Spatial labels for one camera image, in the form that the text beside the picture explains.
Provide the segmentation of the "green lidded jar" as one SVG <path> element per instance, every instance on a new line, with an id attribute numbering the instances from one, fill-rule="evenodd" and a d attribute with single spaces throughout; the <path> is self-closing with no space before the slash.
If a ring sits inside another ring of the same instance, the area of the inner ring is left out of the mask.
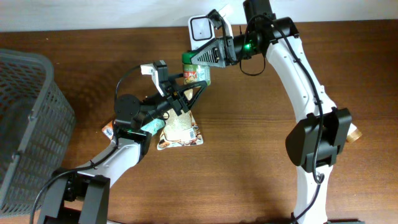
<path id="1" fill-rule="evenodd" d="M 193 53 L 185 52 L 182 54 L 184 84 L 206 81 L 211 85 L 210 67 L 204 65 L 195 65 L 191 63 Z"/>

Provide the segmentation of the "beige snack bag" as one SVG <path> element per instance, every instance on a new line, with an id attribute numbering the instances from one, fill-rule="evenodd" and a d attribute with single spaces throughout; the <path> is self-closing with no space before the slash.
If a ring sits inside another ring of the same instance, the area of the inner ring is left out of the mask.
<path id="1" fill-rule="evenodd" d="M 168 110 L 168 119 L 160 133 L 158 150 L 170 147 L 196 146 L 203 144 L 203 136 L 191 111 L 182 112 L 177 116 L 176 112 Z"/>

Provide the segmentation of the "teal wipes packet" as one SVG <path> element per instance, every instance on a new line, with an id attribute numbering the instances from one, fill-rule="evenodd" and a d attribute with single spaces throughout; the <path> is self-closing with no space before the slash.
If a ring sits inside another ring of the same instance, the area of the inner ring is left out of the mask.
<path id="1" fill-rule="evenodd" d="M 145 124 L 141 130 L 151 133 L 151 135 L 156 135 L 159 130 L 164 128 L 166 122 L 162 119 L 154 119 L 151 122 Z"/>

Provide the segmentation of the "orange snack packet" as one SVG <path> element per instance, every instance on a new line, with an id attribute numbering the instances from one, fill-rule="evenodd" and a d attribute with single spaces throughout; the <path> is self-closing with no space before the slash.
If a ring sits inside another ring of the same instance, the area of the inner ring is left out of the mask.
<path id="1" fill-rule="evenodd" d="M 107 123 L 104 127 L 102 127 L 102 133 L 109 139 L 112 140 L 114 131 L 113 131 L 113 121 Z"/>

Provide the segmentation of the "white bamboo print tube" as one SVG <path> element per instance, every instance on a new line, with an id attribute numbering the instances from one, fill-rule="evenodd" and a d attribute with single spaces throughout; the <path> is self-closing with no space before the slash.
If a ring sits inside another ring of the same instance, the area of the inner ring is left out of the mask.
<path id="1" fill-rule="evenodd" d="M 353 123 L 350 124 L 348 134 L 346 137 L 347 142 L 355 142 L 357 141 L 361 136 L 362 132 L 358 129 L 357 126 L 355 126 Z"/>

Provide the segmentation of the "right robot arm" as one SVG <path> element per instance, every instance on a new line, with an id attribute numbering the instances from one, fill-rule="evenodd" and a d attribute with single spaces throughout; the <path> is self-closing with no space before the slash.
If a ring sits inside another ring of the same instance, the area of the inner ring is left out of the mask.
<path id="1" fill-rule="evenodd" d="M 289 17 L 277 18 L 269 1 L 244 1 L 244 33 L 229 33 L 217 10 L 204 16 L 223 35 L 183 57 L 192 65 L 225 68 L 261 54 L 278 74 L 292 104 L 296 125 L 285 140 L 297 170 L 297 200 L 292 223 L 329 223 L 328 180 L 342 153 L 351 126 L 348 109 L 339 109 L 317 80 L 303 50 L 299 31 Z"/>

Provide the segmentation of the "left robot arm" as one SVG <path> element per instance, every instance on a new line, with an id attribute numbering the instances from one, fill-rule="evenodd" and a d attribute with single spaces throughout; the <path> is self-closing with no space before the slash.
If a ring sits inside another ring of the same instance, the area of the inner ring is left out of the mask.
<path id="1" fill-rule="evenodd" d="M 153 134 L 146 126 L 163 121 L 169 110 L 188 112 L 207 88 L 206 81 L 179 85 L 174 78 L 160 83 L 163 90 L 144 100 L 116 95 L 110 144 L 86 164 L 58 169 L 41 188 L 38 219 L 30 223 L 108 223 L 109 193 L 114 183 L 144 158 Z"/>

